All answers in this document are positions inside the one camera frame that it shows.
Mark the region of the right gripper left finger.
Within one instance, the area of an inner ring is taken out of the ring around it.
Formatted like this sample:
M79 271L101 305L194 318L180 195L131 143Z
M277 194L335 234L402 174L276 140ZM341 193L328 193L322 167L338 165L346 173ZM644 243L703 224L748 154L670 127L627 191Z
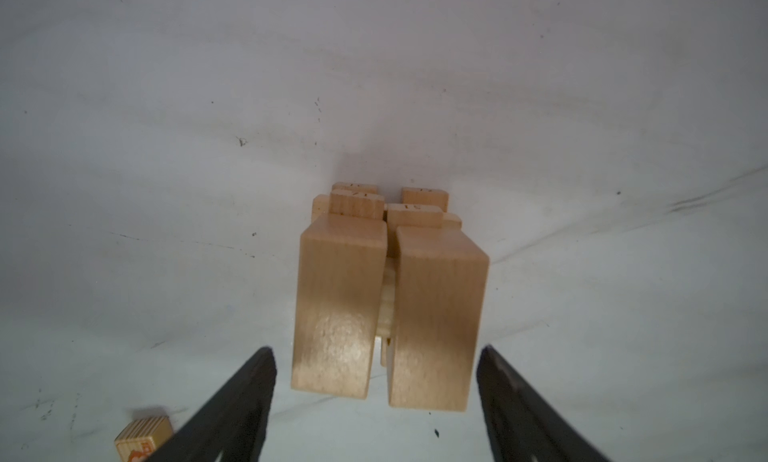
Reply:
M147 461L257 461L276 376L273 351L264 346Z

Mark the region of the curved wood block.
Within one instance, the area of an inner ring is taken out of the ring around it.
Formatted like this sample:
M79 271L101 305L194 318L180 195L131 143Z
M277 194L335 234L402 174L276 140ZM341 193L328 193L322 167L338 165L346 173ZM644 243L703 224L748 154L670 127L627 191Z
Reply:
M489 256L459 229L400 226L388 402L395 408L467 408Z

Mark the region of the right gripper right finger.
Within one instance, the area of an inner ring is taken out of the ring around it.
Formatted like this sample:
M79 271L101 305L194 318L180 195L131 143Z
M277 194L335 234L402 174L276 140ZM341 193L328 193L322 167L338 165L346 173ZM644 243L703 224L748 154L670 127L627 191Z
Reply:
M476 379L494 460L608 462L491 345Z

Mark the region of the wood block of trio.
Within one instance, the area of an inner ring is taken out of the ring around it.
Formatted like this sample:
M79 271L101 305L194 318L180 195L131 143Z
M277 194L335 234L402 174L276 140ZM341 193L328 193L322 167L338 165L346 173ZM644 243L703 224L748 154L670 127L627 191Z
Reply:
M401 190L403 204L431 205L448 212L449 193L442 189L404 187Z
M328 194L318 194L318 196L314 197L311 214L312 222L314 222L320 215L328 212L329 200L330 196ZM442 227L450 229L461 229L462 220L458 215L454 213L444 212L442 218Z

